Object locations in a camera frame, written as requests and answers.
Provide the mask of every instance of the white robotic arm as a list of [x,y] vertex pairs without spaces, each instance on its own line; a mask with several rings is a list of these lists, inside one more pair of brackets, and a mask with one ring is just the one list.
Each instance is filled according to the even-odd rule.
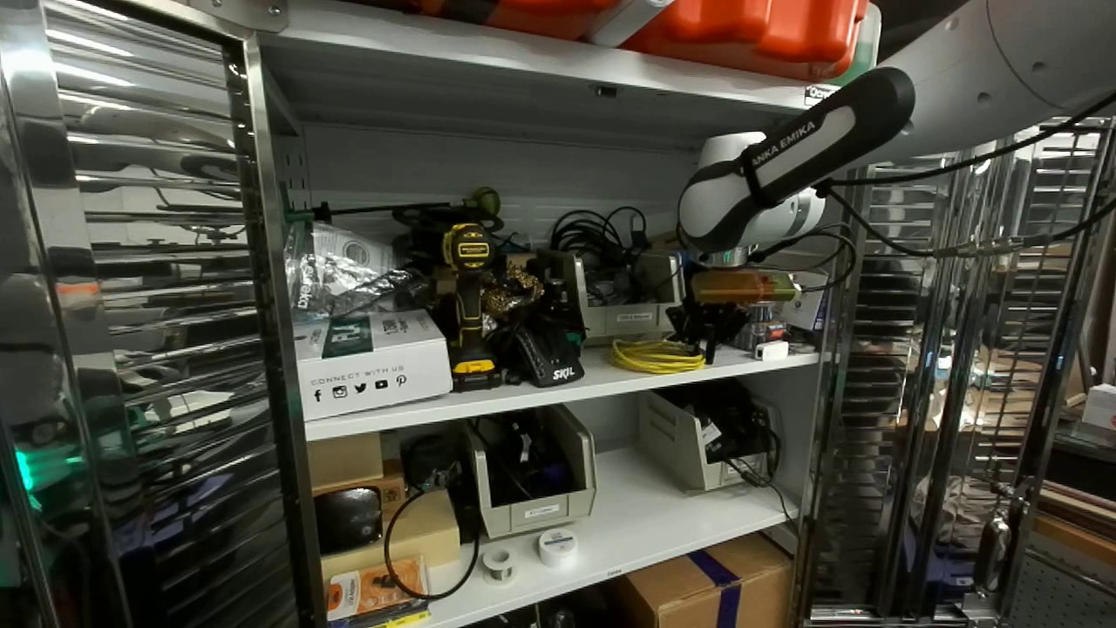
[[703,163],[679,198],[679,237],[699,253],[766,248],[815,226],[815,203],[791,197],[842,169],[1085,112],[1116,91],[1111,28],[1111,0],[969,0],[765,144]]

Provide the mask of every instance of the white shelf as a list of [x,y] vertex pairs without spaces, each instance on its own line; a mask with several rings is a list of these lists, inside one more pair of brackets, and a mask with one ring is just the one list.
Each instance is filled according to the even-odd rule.
[[[534,555],[534,535],[484,546],[484,551],[508,547],[515,576],[494,583],[478,570],[459,595],[429,606],[429,626],[459,628],[484,623],[779,525],[785,525],[785,514],[772,490],[741,487],[699,496],[676,490],[635,449],[599,454],[598,511],[571,526],[578,560],[564,570],[544,564]],[[459,551],[459,564],[434,570],[434,589],[457,583],[470,547]]]
[[504,414],[504,411],[524,411],[524,410],[544,410],[544,405],[571,405],[591,399],[640,394],[640,390],[659,390],[659,387],[699,384],[699,382],[800,371],[813,364],[815,364],[815,352],[759,364],[759,360],[751,360],[744,349],[719,349],[715,364],[703,371],[652,378],[652,375],[616,371],[606,364],[599,349],[591,349],[584,352],[586,378],[576,384],[560,384],[560,387],[515,384],[515,387],[493,387],[493,390],[463,390],[463,394],[429,399],[415,405],[316,420],[316,424],[307,424],[307,440],[312,442],[341,440],[355,433],[385,433],[385,430]]
[[808,85],[355,5],[292,0],[266,42],[305,119],[700,146],[806,109]]

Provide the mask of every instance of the plastic bag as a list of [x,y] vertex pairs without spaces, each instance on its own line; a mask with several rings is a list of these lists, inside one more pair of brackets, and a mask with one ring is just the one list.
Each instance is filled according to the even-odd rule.
[[391,246],[333,223],[305,223],[286,237],[286,289],[299,316],[394,310],[394,292],[415,278],[394,266]]

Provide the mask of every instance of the yellow cable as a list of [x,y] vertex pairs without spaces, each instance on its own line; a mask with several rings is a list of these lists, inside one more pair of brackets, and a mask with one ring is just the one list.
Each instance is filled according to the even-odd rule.
[[614,366],[635,375],[691,375],[703,371],[703,357],[693,357],[683,342],[614,339]]

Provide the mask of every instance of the brown cardboard box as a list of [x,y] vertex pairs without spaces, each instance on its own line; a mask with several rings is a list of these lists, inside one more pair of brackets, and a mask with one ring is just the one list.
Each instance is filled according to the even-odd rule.
[[631,571],[614,589],[635,628],[789,628],[794,570],[766,539],[741,539]]
[[[423,576],[415,560],[397,560],[391,563],[394,576],[423,595]],[[341,623],[341,617],[366,617],[394,606],[409,606],[411,598],[394,588],[391,571],[385,564],[358,570],[358,571],[341,571],[326,581],[326,617]]]
[[364,433],[350,440],[312,442],[312,487],[313,496],[337,492],[354,487],[369,487],[385,475],[380,433]]
[[[459,560],[459,535],[452,502],[445,492],[429,492],[419,502],[409,505],[409,514],[391,530],[391,560],[419,560],[423,570],[457,563]],[[364,546],[354,551],[326,555],[322,560],[322,581],[341,571],[364,571],[385,564],[385,546]]]

